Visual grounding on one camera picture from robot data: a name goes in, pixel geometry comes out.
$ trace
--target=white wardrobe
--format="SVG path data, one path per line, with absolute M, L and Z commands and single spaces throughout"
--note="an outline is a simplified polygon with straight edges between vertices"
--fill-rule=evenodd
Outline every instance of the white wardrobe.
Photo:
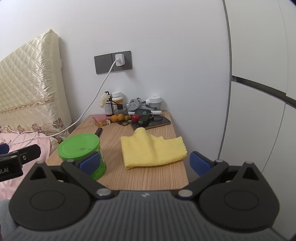
M 290 0 L 225 0 L 232 75 L 296 100 L 296 5 Z M 280 202 L 274 228 L 296 233 L 296 109 L 270 94 L 231 82 L 220 159 L 254 162 Z

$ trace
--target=white flower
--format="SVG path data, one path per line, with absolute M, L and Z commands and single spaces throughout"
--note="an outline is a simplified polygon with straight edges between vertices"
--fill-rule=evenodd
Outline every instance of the white flower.
M 101 108 L 104 108 L 105 107 L 105 104 L 109 100 L 109 98 L 110 98 L 110 95 L 107 95 L 106 93 L 104 93 L 102 95 L 102 97 L 100 98 L 100 107 Z

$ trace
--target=white charger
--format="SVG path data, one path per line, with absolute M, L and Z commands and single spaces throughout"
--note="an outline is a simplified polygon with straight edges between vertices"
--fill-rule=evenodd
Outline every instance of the white charger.
M 118 59 L 118 62 L 116 62 L 116 66 L 123 66 L 126 63 L 124 60 L 124 54 L 122 53 L 116 54 L 115 59 Z

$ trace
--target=metal screw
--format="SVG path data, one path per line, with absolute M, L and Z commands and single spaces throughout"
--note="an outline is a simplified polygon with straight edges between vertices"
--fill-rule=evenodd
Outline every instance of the metal screw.
M 111 193 L 112 191 L 108 188 L 100 188 L 96 191 L 99 196 L 109 196 Z
M 189 189 L 182 189 L 178 192 L 178 195 L 180 197 L 191 197 L 193 195 L 193 192 Z

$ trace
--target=yellow cloth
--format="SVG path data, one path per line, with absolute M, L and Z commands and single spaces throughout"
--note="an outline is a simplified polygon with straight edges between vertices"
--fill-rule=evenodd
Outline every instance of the yellow cloth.
M 165 140 L 148 134 L 141 127 L 130 137 L 121 137 L 124 166 L 150 167 L 179 161 L 187 156 L 182 137 Z

